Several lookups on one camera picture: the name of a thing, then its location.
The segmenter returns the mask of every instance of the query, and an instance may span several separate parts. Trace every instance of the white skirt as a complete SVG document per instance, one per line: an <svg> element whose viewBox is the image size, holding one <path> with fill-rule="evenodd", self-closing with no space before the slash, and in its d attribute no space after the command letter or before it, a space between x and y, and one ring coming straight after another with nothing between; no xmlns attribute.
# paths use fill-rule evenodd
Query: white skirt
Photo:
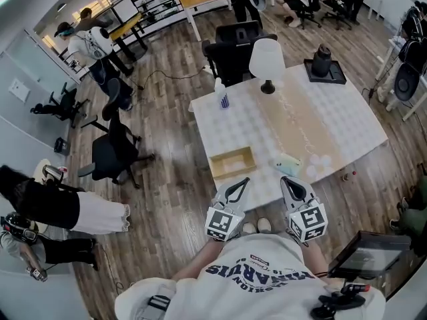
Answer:
<svg viewBox="0 0 427 320"><path fill-rule="evenodd" d="M80 201L80 214L72 231L92 235L127 231L129 205L105 200L92 192L77 192L77 195Z"/></svg>

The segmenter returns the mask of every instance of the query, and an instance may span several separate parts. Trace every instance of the trash can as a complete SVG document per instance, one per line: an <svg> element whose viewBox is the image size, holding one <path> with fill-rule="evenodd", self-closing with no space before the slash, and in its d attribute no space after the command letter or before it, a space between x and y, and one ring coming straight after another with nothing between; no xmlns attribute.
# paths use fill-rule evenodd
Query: trash can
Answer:
<svg viewBox="0 0 427 320"><path fill-rule="evenodd" d="M58 137L55 141L55 146L53 148L55 153L60 153L67 156L69 154L69 143L66 142L62 137Z"/></svg>

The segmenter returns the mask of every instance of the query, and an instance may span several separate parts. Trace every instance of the black office chair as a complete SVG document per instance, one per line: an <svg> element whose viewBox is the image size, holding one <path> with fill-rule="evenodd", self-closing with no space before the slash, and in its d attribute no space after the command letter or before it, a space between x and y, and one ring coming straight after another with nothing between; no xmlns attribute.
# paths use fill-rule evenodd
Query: black office chair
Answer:
<svg viewBox="0 0 427 320"><path fill-rule="evenodd" d="M320 10L320 0L308 0L308 6L303 6L302 9L296 11L297 16L301 19L302 29L305 29L305 21L309 20L312 23L315 23L319 28L322 27L322 24L314 19L314 12Z"/></svg>
<svg viewBox="0 0 427 320"><path fill-rule="evenodd" d="M132 179L133 186L139 189L139 185L133 176L131 165L137 161L153 161L155 156L151 154L147 157L140 157L136 145L141 141L141 137L132 134L131 130L120 122L119 105L117 103L120 89L121 83L118 79L111 79L108 82L109 101L102 110L102 118L110 121L109 128L100 125L97 122L97 116L87 118L81 126L81 128L84 128L88 125L93 125L107 134L97 138L92 143L92 163L81 168L77 175L85 177L92 174L92 179L96 181L111 178L113 183L118 184L117 178L119 175L123 171L127 171Z"/></svg>
<svg viewBox="0 0 427 320"><path fill-rule="evenodd" d="M346 21L348 12L341 0L324 0L322 3L329 8L332 8L332 12L326 12L320 21L333 19L336 22L336 30L341 29L341 23L346 24L348 29L352 30L352 26Z"/></svg>
<svg viewBox="0 0 427 320"><path fill-rule="evenodd" d="M213 76L220 77L226 87L242 82L244 75L250 74L254 43L261 38L277 40L278 36L266 35L257 21L217 27L216 43L205 40L201 44Z"/></svg>
<svg viewBox="0 0 427 320"><path fill-rule="evenodd" d="M61 121L65 121L69 119L71 121L71 128L75 128L75 124L74 124L75 117L77 116L77 114L80 114L82 117L86 117L86 114L81 113L80 109L83 107L83 105L86 102L89 102L89 100L86 99L83 102L76 102L75 95L77 93L77 89L68 91L66 88L67 88L67 83L64 83L64 86L62 87L62 91L61 91L61 95L63 95L63 97L61 98L60 103L58 103L53 98L53 93L52 93L49 98L49 103L53 103L53 104L42 105L41 103L38 103L34 108L30 109L30 113L33 113L36 115L50 114L57 117Z"/></svg>

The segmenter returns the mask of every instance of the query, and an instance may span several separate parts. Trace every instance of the black shorts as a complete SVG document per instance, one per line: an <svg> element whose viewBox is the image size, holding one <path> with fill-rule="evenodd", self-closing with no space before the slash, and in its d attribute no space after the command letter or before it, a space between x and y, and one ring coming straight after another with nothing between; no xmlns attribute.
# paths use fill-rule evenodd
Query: black shorts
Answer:
<svg viewBox="0 0 427 320"><path fill-rule="evenodd" d="M301 0L283 0L288 6L294 10L299 11L305 7L304 3Z"/></svg>

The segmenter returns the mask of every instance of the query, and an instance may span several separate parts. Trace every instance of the black lamp base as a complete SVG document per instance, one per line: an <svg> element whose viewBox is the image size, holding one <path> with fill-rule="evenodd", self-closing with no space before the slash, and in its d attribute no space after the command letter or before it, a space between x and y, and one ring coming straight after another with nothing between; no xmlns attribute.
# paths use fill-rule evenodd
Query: black lamp base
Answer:
<svg viewBox="0 0 427 320"><path fill-rule="evenodd" d="M261 91L266 94L273 93L276 90L273 83L268 79L263 85L261 85Z"/></svg>

